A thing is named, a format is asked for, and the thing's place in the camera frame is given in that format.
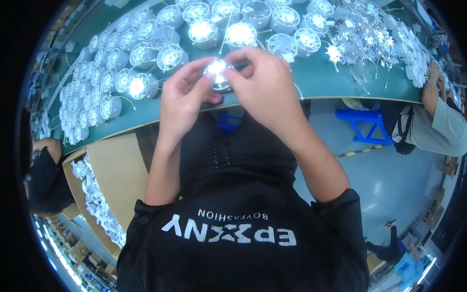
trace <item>gray t-shirt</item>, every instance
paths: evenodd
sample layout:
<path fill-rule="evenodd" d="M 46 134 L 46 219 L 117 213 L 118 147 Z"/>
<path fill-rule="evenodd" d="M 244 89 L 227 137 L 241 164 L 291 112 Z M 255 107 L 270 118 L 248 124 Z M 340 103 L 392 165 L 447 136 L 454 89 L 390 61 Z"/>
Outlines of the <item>gray t-shirt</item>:
<path fill-rule="evenodd" d="M 402 113 L 407 113 L 409 108 L 410 106 L 405 107 Z M 408 115 L 402 115 L 403 131 L 407 119 Z M 400 142 L 401 139 L 396 125 L 392 140 Z M 412 124 L 406 142 L 421 150 L 460 157 L 467 153 L 467 122 L 461 113 L 450 108 L 440 97 L 434 117 L 423 105 L 413 105 Z"/>

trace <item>factory floor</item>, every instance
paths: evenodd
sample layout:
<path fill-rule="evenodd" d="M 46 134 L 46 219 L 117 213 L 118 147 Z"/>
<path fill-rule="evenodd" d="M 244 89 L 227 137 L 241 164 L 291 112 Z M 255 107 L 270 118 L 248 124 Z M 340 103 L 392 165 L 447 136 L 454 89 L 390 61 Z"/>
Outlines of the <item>factory floor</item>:
<path fill-rule="evenodd" d="M 348 122 L 334 116 L 337 108 L 346 108 L 340 99 L 311 101 L 310 124 L 331 151 L 339 156 L 351 151 L 372 149 L 372 144 L 352 141 L 356 136 L 355 131 Z M 232 108 L 229 114 L 240 115 L 241 109 Z M 364 135 L 372 127 L 370 124 L 358 126 Z M 382 138 L 381 132 L 377 131 L 374 137 Z M 398 233 L 401 234 L 417 217 L 423 216 L 443 177 L 443 173 L 437 169 L 442 163 L 442 156 L 418 148 L 410 155 L 402 156 L 393 146 L 384 146 L 341 157 L 339 162 L 352 188 L 360 196 L 364 236 L 374 244 L 389 241 L 389 231 L 382 228 L 388 220 L 397 220 Z M 313 197 L 308 192 L 300 168 L 295 177 L 295 190 L 310 203 Z M 73 222 L 65 223 L 91 252 L 105 263 L 116 264 L 83 219 L 77 217 Z"/>

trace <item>blue plastic stool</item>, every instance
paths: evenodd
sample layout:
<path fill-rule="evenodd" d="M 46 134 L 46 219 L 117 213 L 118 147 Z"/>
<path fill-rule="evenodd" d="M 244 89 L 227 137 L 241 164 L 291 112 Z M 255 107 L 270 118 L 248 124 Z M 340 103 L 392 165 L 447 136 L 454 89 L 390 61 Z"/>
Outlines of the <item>blue plastic stool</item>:
<path fill-rule="evenodd" d="M 217 116 L 217 124 L 216 124 L 217 128 L 226 133 L 234 132 L 237 129 L 238 125 L 229 124 L 228 123 L 229 119 L 241 121 L 241 118 L 238 118 L 238 117 L 234 117 L 228 114 L 219 114 Z"/>
<path fill-rule="evenodd" d="M 394 141 L 392 141 L 391 137 L 388 135 L 388 133 L 386 133 L 386 130 L 384 129 L 381 110 L 356 111 L 353 109 L 338 109 L 336 110 L 336 117 L 341 120 L 347 120 L 350 123 L 350 125 L 354 128 L 355 132 L 357 132 L 358 138 L 353 139 L 354 142 L 364 142 L 380 145 L 392 145 L 394 143 Z M 355 125 L 356 121 L 373 123 L 375 125 L 371 128 L 368 135 L 366 137 L 363 137 L 357 125 Z M 384 140 L 374 139 L 371 137 L 375 132 L 377 126 L 380 127 Z"/>

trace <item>worker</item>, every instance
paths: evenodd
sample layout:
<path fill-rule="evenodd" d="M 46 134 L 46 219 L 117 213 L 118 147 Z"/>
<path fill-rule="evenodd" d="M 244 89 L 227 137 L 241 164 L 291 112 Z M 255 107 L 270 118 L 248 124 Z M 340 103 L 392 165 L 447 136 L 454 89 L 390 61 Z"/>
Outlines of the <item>worker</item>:
<path fill-rule="evenodd" d="M 61 143 L 53 138 L 32 139 L 29 117 L 30 114 L 23 110 L 21 172 L 25 178 L 29 210 L 40 216 L 58 214 L 74 202 L 61 163 L 65 159 L 61 157 Z M 36 158 L 31 161 L 33 154 L 36 154 Z"/>
<path fill-rule="evenodd" d="M 412 241 L 409 241 L 409 247 L 413 253 L 413 257 L 406 252 L 405 246 L 397 238 L 396 220 L 386 223 L 384 228 L 387 227 L 391 228 L 389 246 L 374 245 L 365 239 L 367 249 L 376 253 L 376 256 L 380 260 L 393 265 L 396 273 L 402 278 L 400 282 L 384 290 L 384 292 L 390 292 L 397 287 L 406 289 L 410 286 L 412 286 L 412 291 L 421 292 L 423 285 L 418 285 L 417 282 L 423 275 L 424 260 Z"/>
<path fill-rule="evenodd" d="M 421 150 L 461 157 L 467 153 L 467 115 L 454 104 L 453 93 L 446 94 L 445 82 L 436 63 L 431 62 L 428 68 L 429 77 L 422 89 L 423 105 L 406 106 L 402 110 L 392 139 L 396 144 L 401 142 L 403 135 L 400 131 L 405 133 L 407 130 L 405 143 L 408 145 L 404 144 L 407 148 L 413 150 L 417 146 Z M 411 119 L 411 124 L 407 129 L 408 119 Z"/>
<path fill-rule="evenodd" d="M 262 131 L 235 145 L 193 144 L 192 153 L 209 157 L 187 181 L 184 136 L 202 102 L 221 101 L 211 91 L 216 74 L 198 79 L 214 60 L 190 62 L 163 85 L 159 135 L 118 259 L 117 289 L 367 291 L 359 196 L 303 115 L 283 59 L 256 47 L 225 57 L 251 62 L 220 74 L 247 111 L 238 129 L 247 118 Z M 293 189 L 297 162 L 317 201 L 311 208 Z"/>

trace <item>green workbench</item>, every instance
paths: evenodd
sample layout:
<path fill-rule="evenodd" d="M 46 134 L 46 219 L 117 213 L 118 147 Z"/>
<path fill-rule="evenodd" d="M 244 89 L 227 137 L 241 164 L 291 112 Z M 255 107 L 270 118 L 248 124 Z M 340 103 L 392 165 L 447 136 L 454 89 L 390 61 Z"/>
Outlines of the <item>green workbench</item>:
<path fill-rule="evenodd" d="M 174 0 L 168 0 L 167 3 L 173 4 Z M 122 9 L 116 7 L 109 7 L 102 1 L 99 3 L 82 21 L 77 29 L 70 36 L 71 41 L 79 43 L 80 47 L 87 46 L 89 40 L 93 35 L 98 35 L 100 32 L 106 29 L 109 22 L 117 21 L 122 15 L 127 13 L 132 8 L 138 8 L 144 3 L 144 1 L 130 1 L 128 5 Z M 292 4 L 292 8 L 297 10 L 302 16 L 306 14 L 305 4 Z M 400 7 L 401 4 L 393 2 L 392 7 Z M 164 7 L 164 5 L 157 4 L 150 9 L 157 13 Z M 412 25 L 416 22 L 416 18 L 410 13 L 404 13 L 404 11 L 394 11 L 392 13 L 397 17 L 401 18 L 407 26 Z M 225 56 L 229 53 L 228 47 L 225 45 L 222 51 L 222 55 L 219 55 L 220 43 L 217 47 L 209 50 L 200 50 L 191 44 L 191 40 L 188 38 L 188 25 L 184 23 L 177 32 L 181 36 L 180 46 L 188 52 L 190 60 L 199 59 L 206 56 Z M 275 32 L 271 31 L 268 33 L 258 34 L 258 39 L 266 47 L 266 40 Z M 387 89 L 384 88 L 386 79 L 388 77 L 387 68 L 378 66 L 378 76 L 373 78 L 375 66 L 371 63 L 365 66 L 365 77 L 367 83 L 364 83 L 366 90 L 370 93 L 369 95 L 363 90 L 363 88 L 354 81 L 348 66 L 338 63 L 339 73 L 335 71 L 333 63 L 328 59 L 328 55 L 325 54 L 326 43 L 322 43 L 322 47 L 318 52 L 313 54 L 308 59 L 295 58 L 295 62 L 291 63 L 292 76 L 294 82 L 302 91 L 305 99 L 325 99 L 325 98 L 366 98 L 366 99 L 385 99 L 385 100 L 401 100 L 407 102 L 420 102 L 421 90 L 415 88 L 411 80 L 406 77 L 405 71 L 394 67 L 391 69 L 389 74 L 389 82 Z M 76 56 L 68 56 L 68 62 L 72 65 L 73 59 Z M 61 68 L 58 71 L 59 78 L 61 79 L 68 69 L 66 62 L 61 62 Z M 361 77 L 357 68 L 351 68 L 353 73 L 357 77 Z M 170 77 L 167 73 L 162 73 L 158 68 L 155 68 L 152 72 L 158 79 Z M 96 140 L 111 137 L 113 135 L 123 133 L 125 131 L 132 130 L 134 128 L 142 127 L 147 124 L 151 124 L 159 121 L 159 108 L 160 108 L 160 95 L 161 91 L 158 92 L 157 96 L 152 100 L 135 100 L 134 104 L 136 110 L 126 100 L 122 100 L 122 111 L 119 117 L 110 119 L 104 124 L 98 127 L 89 128 L 89 137 L 77 143 L 76 145 L 66 144 L 63 146 L 63 154 L 71 153 L 72 151 L 86 146 Z M 202 110 L 210 110 L 215 108 L 231 107 L 239 105 L 238 99 L 234 93 L 225 94 L 223 101 L 219 105 L 210 106 L 203 105 Z M 58 115 L 58 109 L 61 104 L 59 98 L 53 99 L 52 104 L 49 108 L 49 116 L 55 117 Z M 55 138 L 63 140 L 64 133 L 60 127 L 57 128 L 59 131 L 55 133 Z"/>

